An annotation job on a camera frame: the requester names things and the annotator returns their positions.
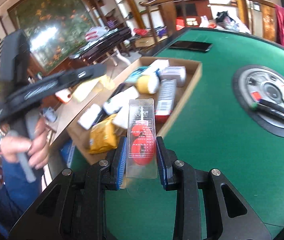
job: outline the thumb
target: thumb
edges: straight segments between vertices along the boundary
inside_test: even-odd
[[[24,137],[6,136],[2,139],[0,149],[4,155],[27,152],[31,148],[32,141]]]

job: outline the finger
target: finger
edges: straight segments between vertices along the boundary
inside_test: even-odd
[[[1,140],[0,150],[3,155],[17,154],[27,152],[32,146],[32,142],[28,138],[5,136]]]
[[[34,153],[40,151],[43,149],[43,147],[46,144],[46,140],[48,137],[48,131],[44,130],[38,137],[36,137],[33,141],[32,141],[32,146],[28,152],[28,155],[31,156]]]
[[[35,166],[35,168],[36,168],[37,170],[40,169],[40,168],[43,168],[43,167],[48,163],[48,161],[49,161],[49,156],[47,156],[47,157],[44,159],[43,162],[37,164],[37,165]]]
[[[34,167],[45,160],[49,154],[49,144],[47,143],[42,150],[34,153],[29,159],[29,165]]]
[[[43,117],[40,117],[40,119],[38,120],[36,126],[35,126],[35,130],[34,130],[34,136],[38,137],[40,134],[42,134],[45,131],[45,119]]]

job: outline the dark table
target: dark table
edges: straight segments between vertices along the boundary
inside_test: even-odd
[[[176,40],[209,42],[213,47],[207,53],[169,49]],[[248,116],[231,80],[237,69],[250,64],[284,76],[284,48],[252,35],[184,28],[147,56],[153,55],[203,63],[202,78],[164,138],[166,147],[196,169],[221,170],[275,237],[284,227],[284,138]],[[169,240],[175,205],[176,192],[165,192],[159,179],[137,181],[127,189],[107,191],[107,226],[118,240]]]
[[[106,55],[106,60],[112,59],[113,56],[117,56],[120,60],[126,64],[130,62],[121,55],[117,47],[121,43],[132,37],[131,30],[128,27],[116,28],[110,30],[96,41],[89,42],[87,45],[81,47],[73,55],[69,56],[72,60],[84,61],[87,65],[94,64],[103,55]]]

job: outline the human hand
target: human hand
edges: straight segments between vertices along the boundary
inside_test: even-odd
[[[35,127],[35,139],[5,136],[0,143],[0,155],[9,163],[18,163],[17,153],[27,152],[30,156],[29,165],[37,170],[43,168],[49,160],[48,131],[41,117]]]

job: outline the barcode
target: barcode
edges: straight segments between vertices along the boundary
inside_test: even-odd
[[[156,114],[157,115],[168,115],[170,114],[172,107],[172,100],[160,100],[157,103]]]

